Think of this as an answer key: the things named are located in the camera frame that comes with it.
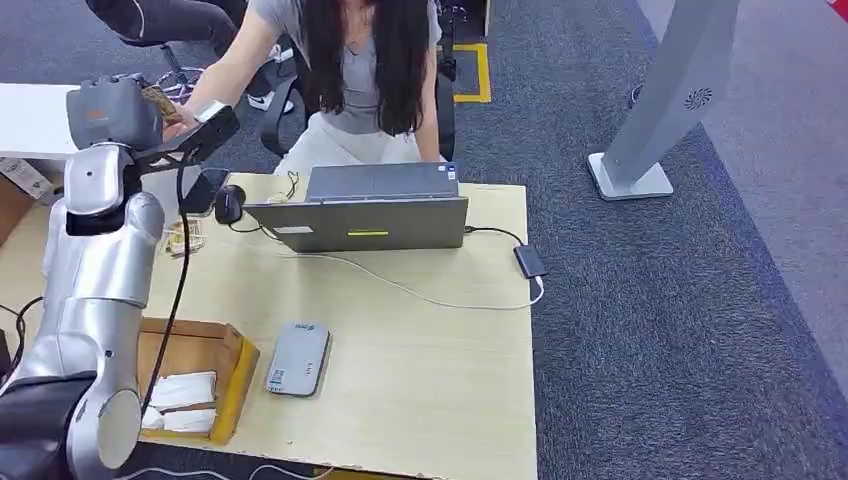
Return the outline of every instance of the white kiosk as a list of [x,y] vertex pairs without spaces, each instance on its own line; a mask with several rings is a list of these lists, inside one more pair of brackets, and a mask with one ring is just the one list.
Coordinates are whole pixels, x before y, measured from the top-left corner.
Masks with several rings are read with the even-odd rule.
[[605,153],[589,155],[604,200],[664,197],[659,164],[725,93],[740,0],[677,0],[639,101]]

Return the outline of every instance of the white napkin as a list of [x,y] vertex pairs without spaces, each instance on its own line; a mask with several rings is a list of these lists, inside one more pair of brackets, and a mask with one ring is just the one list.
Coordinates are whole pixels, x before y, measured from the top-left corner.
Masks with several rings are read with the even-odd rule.
[[165,414],[165,430],[172,432],[208,432],[215,423],[215,410],[191,410]]
[[215,372],[186,373],[159,378],[150,405],[158,410],[215,401]]
[[153,407],[147,407],[144,411],[144,416],[141,417],[142,428],[162,428],[165,426],[165,420],[159,410]]

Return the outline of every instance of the white cable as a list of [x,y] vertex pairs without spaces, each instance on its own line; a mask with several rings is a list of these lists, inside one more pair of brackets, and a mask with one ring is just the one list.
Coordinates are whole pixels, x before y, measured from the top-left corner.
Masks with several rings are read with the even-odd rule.
[[[256,470],[253,471],[253,473],[250,474],[250,477],[248,477],[247,480],[253,480],[253,478],[256,476],[256,474],[259,473],[261,470],[263,470],[265,468],[277,470],[278,472],[284,473],[286,475],[297,478],[299,480],[320,480],[320,479],[326,477],[327,475],[329,475],[330,473],[332,473],[336,469],[335,467],[331,467],[329,470],[322,473],[321,475],[318,475],[317,477],[305,477],[303,475],[298,475],[297,473],[290,472],[290,471],[282,469],[280,467],[275,467],[274,465],[261,465],[261,466],[257,467]],[[164,468],[159,468],[159,467],[142,468],[141,470],[139,470],[137,472],[133,472],[133,473],[127,475],[126,477],[118,477],[115,480],[130,480],[130,479],[135,478],[139,475],[143,475],[147,472],[164,473],[165,475],[170,475],[172,477],[191,477],[191,476],[194,476],[194,475],[211,475],[211,476],[217,478],[218,480],[232,480],[229,477],[225,477],[224,475],[221,475],[218,472],[213,472],[211,470],[197,470],[195,472],[172,472],[171,470],[165,470]]]
[[[171,231],[171,230],[166,230],[165,232],[166,233],[173,233],[173,231]],[[208,235],[194,234],[192,236],[198,237],[198,238],[207,238],[207,239],[210,238]],[[386,285],[392,286],[392,287],[397,288],[399,290],[403,290],[404,292],[406,292],[406,293],[408,293],[412,296],[418,297],[421,300],[424,300],[425,302],[432,303],[433,305],[438,305],[440,307],[461,308],[461,309],[465,309],[465,310],[495,310],[495,311],[521,310],[522,308],[527,308],[527,307],[535,305],[545,295],[545,284],[542,281],[542,277],[533,277],[533,279],[536,281],[536,284],[539,286],[539,294],[536,296],[536,298],[530,300],[530,302],[523,303],[521,305],[506,305],[506,306],[499,306],[499,305],[462,305],[462,304],[456,304],[456,303],[450,303],[450,302],[443,302],[441,300],[435,300],[435,299],[432,299],[432,298],[427,297],[425,295],[422,295],[422,294],[412,290],[409,287],[405,287],[405,286],[403,286],[399,283],[395,283],[391,280],[388,280],[384,277],[381,277],[380,275],[372,272],[371,270],[368,270],[367,268],[365,268],[362,265],[354,262],[353,260],[348,260],[346,258],[334,257],[332,255],[319,255],[319,254],[314,254],[314,253],[303,253],[303,254],[280,253],[280,252],[270,250],[270,249],[267,249],[267,248],[257,247],[255,245],[227,242],[226,240],[220,240],[220,239],[215,239],[215,241],[221,242],[221,243],[227,243],[227,244],[238,246],[238,247],[252,248],[254,250],[259,250],[259,251],[262,251],[262,252],[265,252],[265,253],[270,253],[272,255],[276,255],[276,256],[281,257],[281,258],[321,258],[321,259],[325,259],[325,260],[335,260],[337,262],[342,262],[342,263],[345,263],[345,264],[347,264],[351,267],[354,267],[355,269],[367,274],[371,278],[374,278],[376,280],[379,280],[379,281],[385,283]]]

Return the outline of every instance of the smartphone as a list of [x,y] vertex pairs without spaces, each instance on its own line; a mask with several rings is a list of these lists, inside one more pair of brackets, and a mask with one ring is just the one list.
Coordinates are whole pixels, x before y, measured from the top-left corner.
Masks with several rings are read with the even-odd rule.
[[318,389],[330,341],[326,327],[314,323],[283,325],[265,389],[271,393],[308,397]]
[[229,177],[230,171],[225,168],[203,169],[194,186],[183,199],[183,209],[186,215],[205,217],[212,213],[212,208],[215,205],[215,194],[227,184]]

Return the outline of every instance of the woman's hand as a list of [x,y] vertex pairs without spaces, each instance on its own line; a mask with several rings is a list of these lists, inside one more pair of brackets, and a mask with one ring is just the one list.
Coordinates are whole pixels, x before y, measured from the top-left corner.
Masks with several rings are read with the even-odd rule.
[[162,131],[162,140],[165,142],[191,130],[198,124],[197,119],[194,118],[194,114],[189,109],[178,103],[174,104],[174,108],[180,114],[180,119],[165,125],[165,129]]

